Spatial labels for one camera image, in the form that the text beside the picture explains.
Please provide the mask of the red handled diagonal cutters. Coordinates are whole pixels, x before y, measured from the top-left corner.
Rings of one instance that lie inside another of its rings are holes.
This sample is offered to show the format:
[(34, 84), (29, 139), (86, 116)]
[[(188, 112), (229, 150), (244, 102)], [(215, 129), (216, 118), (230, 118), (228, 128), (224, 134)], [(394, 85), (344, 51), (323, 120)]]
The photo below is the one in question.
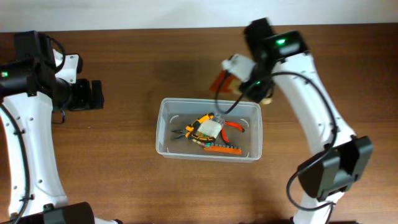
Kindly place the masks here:
[(239, 130), (241, 133), (245, 132), (245, 129), (240, 124), (231, 122), (231, 121), (225, 121), (224, 125), (221, 129), (221, 138), (222, 138), (223, 142), (227, 145), (230, 144), (230, 140), (228, 139), (226, 132), (225, 132), (225, 127), (228, 127), (228, 126)]

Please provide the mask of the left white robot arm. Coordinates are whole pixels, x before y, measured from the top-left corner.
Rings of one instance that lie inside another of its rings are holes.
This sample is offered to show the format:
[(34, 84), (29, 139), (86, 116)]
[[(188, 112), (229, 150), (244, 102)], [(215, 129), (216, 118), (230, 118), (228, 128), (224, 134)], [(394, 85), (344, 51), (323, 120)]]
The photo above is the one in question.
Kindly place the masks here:
[(35, 30), (14, 35), (16, 58), (1, 66), (1, 122), (11, 174), (10, 223), (92, 223), (89, 203), (69, 204), (52, 138), (54, 112), (100, 110), (99, 80), (78, 78), (83, 61)]

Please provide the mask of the orange scraper with wooden handle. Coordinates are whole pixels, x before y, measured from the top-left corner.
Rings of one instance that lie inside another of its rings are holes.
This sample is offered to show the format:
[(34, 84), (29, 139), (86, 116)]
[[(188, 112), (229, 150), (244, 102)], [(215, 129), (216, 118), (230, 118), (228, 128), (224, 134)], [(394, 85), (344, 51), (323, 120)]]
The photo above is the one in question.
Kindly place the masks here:
[[(224, 79), (226, 75), (226, 70), (222, 70), (218, 78), (210, 85), (209, 90), (212, 92), (216, 92), (219, 85), (221, 84), (221, 81)], [(241, 80), (236, 78), (234, 75), (230, 75), (223, 83), (223, 86), (220, 89), (220, 94), (221, 95), (240, 95), (241, 92), (239, 90), (239, 86), (242, 84)], [(273, 89), (271, 89), (266, 97), (259, 102), (259, 104), (262, 105), (269, 105), (272, 103), (272, 94), (273, 94)]]

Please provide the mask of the clear box of bits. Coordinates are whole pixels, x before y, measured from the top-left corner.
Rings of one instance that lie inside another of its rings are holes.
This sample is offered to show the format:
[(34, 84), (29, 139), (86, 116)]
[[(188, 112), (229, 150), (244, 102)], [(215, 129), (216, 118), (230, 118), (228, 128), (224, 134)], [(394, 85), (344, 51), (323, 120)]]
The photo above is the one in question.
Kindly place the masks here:
[(192, 141), (204, 147), (214, 144), (223, 125), (224, 119), (220, 114), (205, 114), (192, 124), (194, 127), (191, 135)]

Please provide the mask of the orange socket bit holder strip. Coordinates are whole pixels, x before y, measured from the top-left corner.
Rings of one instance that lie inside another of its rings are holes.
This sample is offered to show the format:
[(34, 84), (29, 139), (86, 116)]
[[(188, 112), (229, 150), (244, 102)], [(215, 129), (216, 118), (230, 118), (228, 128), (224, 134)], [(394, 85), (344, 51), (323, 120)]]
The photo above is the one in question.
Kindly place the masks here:
[(220, 152), (220, 153), (227, 153), (227, 154), (235, 154), (241, 155), (242, 150), (239, 147), (234, 147), (230, 145), (223, 145), (223, 144), (205, 144), (204, 150), (211, 151), (211, 152)]

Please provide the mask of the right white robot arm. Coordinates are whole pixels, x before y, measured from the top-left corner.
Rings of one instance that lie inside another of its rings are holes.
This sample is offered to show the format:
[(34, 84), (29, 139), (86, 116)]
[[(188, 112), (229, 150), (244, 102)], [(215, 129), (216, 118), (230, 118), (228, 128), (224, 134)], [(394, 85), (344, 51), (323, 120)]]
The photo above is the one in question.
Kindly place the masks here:
[(339, 114), (299, 31), (277, 34), (263, 18), (244, 29), (244, 38), (255, 66), (239, 90), (258, 103), (279, 87), (312, 154), (287, 182), (286, 194), (297, 212), (286, 222), (329, 223), (337, 201), (362, 178), (373, 144), (368, 136), (357, 136)]

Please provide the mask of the clear plastic storage container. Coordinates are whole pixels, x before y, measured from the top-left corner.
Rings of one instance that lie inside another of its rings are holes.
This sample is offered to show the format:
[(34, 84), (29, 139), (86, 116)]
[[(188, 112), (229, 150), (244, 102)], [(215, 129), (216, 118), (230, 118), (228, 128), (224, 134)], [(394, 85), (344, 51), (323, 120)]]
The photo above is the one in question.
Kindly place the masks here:
[[(224, 128), (230, 145), (240, 149), (240, 154), (207, 151), (185, 136), (178, 138), (178, 130), (208, 113), (243, 127), (245, 132), (231, 126)], [(232, 112), (220, 114), (214, 100), (165, 98), (160, 105), (155, 148), (160, 155), (170, 159), (251, 163), (262, 156), (262, 137), (261, 107), (257, 103), (240, 102)]]

